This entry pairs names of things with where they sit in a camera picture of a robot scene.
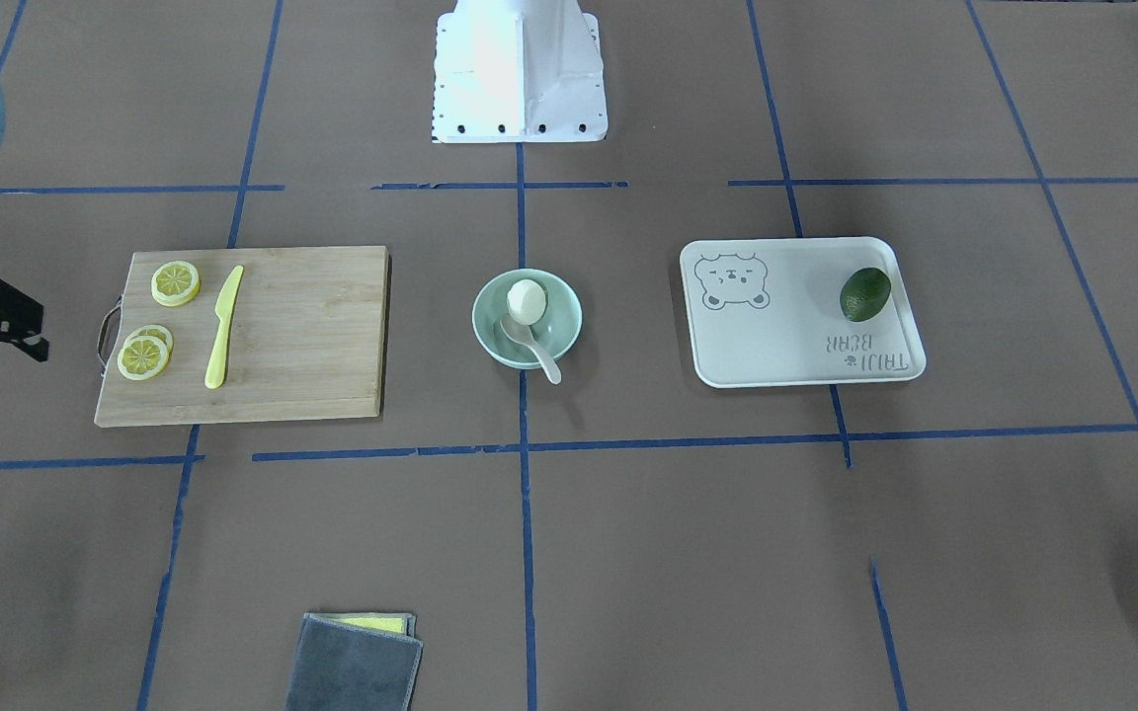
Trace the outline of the grey yellow folded cloth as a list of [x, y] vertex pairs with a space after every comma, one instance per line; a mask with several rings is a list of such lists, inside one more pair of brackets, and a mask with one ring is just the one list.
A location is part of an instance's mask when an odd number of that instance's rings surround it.
[[284, 710], [409, 710], [421, 658], [410, 612], [308, 612]]

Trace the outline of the yellow plastic knife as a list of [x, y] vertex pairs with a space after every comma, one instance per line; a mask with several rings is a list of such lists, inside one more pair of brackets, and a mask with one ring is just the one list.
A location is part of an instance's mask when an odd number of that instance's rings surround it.
[[229, 355], [231, 326], [233, 326], [233, 314], [241, 278], [244, 278], [244, 265], [236, 265], [226, 275], [215, 301], [217, 326], [203, 377], [203, 386], [207, 390], [216, 390], [224, 385], [226, 379], [226, 355]]

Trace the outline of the white steamed bun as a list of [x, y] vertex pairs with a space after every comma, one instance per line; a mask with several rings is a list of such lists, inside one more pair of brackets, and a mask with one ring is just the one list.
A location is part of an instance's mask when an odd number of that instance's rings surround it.
[[509, 315], [516, 324], [531, 326], [537, 323], [547, 311], [547, 295], [545, 288], [531, 278], [518, 280], [509, 288], [506, 295]]

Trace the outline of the single lemon slice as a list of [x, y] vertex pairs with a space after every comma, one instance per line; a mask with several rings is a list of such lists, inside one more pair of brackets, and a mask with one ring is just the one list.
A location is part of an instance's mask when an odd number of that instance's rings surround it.
[[203, 287], [203, 274], [191, 262], [171, 261], [152, 272], [152, 300], [164, 307], [178, 307], [193, 301]]

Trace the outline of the mint green bowl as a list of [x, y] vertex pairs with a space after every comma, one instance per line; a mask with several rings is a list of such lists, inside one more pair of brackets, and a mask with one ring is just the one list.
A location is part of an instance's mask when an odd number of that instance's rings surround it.
[[509, 312], [508, 295], [511, 287], [523, 279], [531, 279], [546, 294], [546, 311], [531, 324], [531, 334], [554, 359], [570, 352], [582, 334], [582, 300], [563, 278], [539, 268], [518, 268], [503, 272], [488, 280], [475, 296], [471, 305], [471, 328], [484, 352], [506, 367], [539, 369], [533, 352], [512, 342], [502, 332], [500, 320]]

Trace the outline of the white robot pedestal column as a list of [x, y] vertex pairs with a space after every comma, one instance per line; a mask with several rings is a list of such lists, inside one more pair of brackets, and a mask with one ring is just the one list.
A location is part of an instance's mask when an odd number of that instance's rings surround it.
[[434, 143], [609, 134], [600, 23], [577, 1], [457, 1], [437, 18], [434, 72]]

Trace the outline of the lower stacked lemon slice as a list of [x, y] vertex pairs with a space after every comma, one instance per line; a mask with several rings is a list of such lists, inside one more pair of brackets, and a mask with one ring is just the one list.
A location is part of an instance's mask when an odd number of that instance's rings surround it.
[[167, 326], [163, 326], [159, 324], [146, 324], [145, 326], [139, 326], [137, 330], [134, 330], [134, 332], [130, 334], [130, 337], [157, 338], [158, 341], [160, 341], [162, 344], [164, 344], [164, 346], [166, 346], [168, 352], [173, 350], [173, 346], [175, 346], [175, 338], [173, 338], [171, 330]]

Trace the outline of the cream bear serving tray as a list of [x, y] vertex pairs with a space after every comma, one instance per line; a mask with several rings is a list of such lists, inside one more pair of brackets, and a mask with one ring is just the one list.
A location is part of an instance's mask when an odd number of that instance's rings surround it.
[[[879, 268], [891, 292], [866, 321], [841, 289]], [[719, 390], [912, 381], [929, 364], [893, 248], [875, 237], [694, 240], [679, 253], [692, 365]]]

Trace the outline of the bamboo cutting board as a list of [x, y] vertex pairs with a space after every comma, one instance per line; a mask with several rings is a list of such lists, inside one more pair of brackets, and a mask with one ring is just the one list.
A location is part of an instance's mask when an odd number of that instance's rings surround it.
[[[193, 301], [152, 300], [152, 272], [193, 263]], [[244, 265], [231, 326], [226, 379], [203, 377], [217, 326], [215, 301]], [[127, 381], [107, 367], [94, 424], [101, 428], [374, 417], [382, 413], [385, 325], [391, 257], [384, 246], [185, 249], [135, 253], [122, 289], [118, 341], [146, 324], [173, 334], [159, 377]]]

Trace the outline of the cream plastic spoon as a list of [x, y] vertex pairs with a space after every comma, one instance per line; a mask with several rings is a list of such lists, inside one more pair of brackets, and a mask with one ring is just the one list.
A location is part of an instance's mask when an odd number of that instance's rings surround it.
[[502, 316], [500, 325], [502, 333], [505, 333], [511, 342], [519, 344], [525, 350], [531, 352], [534, 359], [541, 365], [541, 370], [550, 385], [560, 385], [563, 382], [563, 373], [561, 373], [556, 359], [552, 358], [546, 347], [536, 340], [530, 326], [521, 324], [520, 321], [510, 314]]

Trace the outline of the upper lemon slice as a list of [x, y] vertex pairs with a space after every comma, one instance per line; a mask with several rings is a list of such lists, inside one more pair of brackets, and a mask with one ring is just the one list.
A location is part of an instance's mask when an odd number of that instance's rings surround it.
[[171, 348], [162, 338], [134, 336], [126, 339], [115, 358], [121, 375], [127, 381], [148, 381], [159, 377], [170, 364]]

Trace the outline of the green avocado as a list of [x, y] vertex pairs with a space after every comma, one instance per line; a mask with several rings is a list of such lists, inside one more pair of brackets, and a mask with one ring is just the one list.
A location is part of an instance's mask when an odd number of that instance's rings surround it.
[[839, 295], [842, 315], [853, 323], [875, 319], [891, 296], [891, 279], [885, 271], [866, 267], [846, 279]]

